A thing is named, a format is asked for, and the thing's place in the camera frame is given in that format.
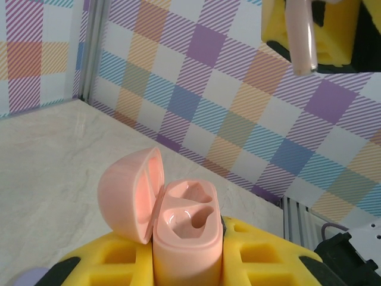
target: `pink plastic case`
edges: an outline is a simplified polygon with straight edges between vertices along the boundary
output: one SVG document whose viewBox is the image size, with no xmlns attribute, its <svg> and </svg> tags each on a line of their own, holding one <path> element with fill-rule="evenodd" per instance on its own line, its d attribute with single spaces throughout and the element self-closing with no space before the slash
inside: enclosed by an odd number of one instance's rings
<svg viewBox="0 0 381 286">
<path fill-rule="evenodd" d="M 218 285 L 223 227 L 213 184 L 180 180 L 164 188 L 160 151 L 150 148 L 105 171 L 98 201 L 116 234 L 143 244 L 153 237 L 156 285 Z"/>
</svg>

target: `plaid wallpaper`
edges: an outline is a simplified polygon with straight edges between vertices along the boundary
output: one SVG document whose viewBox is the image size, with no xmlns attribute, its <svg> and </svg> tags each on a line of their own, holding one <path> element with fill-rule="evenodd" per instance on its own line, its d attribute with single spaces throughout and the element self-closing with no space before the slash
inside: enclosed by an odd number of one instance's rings
<svg viewBox="0 0 381 286">
<path fill-rule="evenodd" d="M 381 75 L 295 77 L 259 0 L 112 1 L 93 106 L 268 201 L 381 217 Z"/>
<path fill-rule="evenodd" d="M 0 0 L 0 117 L 77 95 L 89 1 Z"/>
</svg>

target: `marble surface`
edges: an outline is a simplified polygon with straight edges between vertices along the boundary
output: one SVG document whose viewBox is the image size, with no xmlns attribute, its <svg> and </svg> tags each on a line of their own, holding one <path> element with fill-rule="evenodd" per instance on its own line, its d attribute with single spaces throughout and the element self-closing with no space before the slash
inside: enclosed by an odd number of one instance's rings
<svg viewBox="0 0 381 286">
<path fill-rule="evenodd" d="M 0 134 L 0 285 L 109 232 L 96 200 L 100 176 L 122 156 L 158 145 L 81 101 L 1 120 Z M 283 235 L 279 208 L 159 148 L 166 183 L 209 180 L 222 215 Z"/>
</svg>

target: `yellow foam holder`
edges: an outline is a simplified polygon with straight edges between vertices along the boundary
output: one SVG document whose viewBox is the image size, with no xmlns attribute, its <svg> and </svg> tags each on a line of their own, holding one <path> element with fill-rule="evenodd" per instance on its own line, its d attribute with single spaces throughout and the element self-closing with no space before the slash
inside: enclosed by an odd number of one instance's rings
<svg viewBox="0 0 381 286">
<path fill-rule="evenodd" d="M 342 67 L 351 63 L 360 3 L 361 0 L 342 0 L 338 4 L 326 3 L 319 11 L 313 9 L 314 19 L 320 18 L 323 23 L 314 23 L 319 64 Z M 262 41 L 275 41 L 289 50 L 285 0 L 266 0 L 262 5 Z"/>
<path fill-rule="evenodd" d="M 313 267 L 317 272 L 310 272 L 311 269 L 302 259 L 323 265 L 315 252 L 241 220 L 224 217 L 223 221 L 226 230 L 221 285 L 342 285 L 330 284 L 327 280 L 320 283 L 322 273 L 323 279 L 326 278 L 325 272 L 316 265 Z M 73 259 L 79 262 L 70 267 L 67 262 Z M 65 255 L 37 285 L 153 286 L 152 264 L 151 241 L 147 244 L 135 243 L 112 232 Z M 208 286 L 210 283 L 204 281 L 202 285 Z"/>
<path fill-rule="evenodd" d="M 224 286 L 321 285 L 300 259 L 321 262 L 315 252 L 237 219 L 224 222 Z"/>
<path fill-rule="evenodd" d="M 60 261 L 79 257 L 62 286 L 153 286 L 152 243 L 134 243 L 106 234 Z"/>
</svg>

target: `earbud case lid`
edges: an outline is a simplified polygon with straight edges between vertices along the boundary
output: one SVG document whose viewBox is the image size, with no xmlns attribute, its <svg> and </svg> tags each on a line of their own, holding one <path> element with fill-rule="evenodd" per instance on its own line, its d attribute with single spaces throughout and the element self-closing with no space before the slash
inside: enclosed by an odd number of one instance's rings
<svg viewBox="0 0 381 286">
<path fill-rule="evenodd" d="M 118 235 L 146 244 L 152 237 L 155 209 L 164 195 L 160 150 L 149 148 L 112 164 L 98 185 L 98 203 L 108 226 Z"/>
</svg>

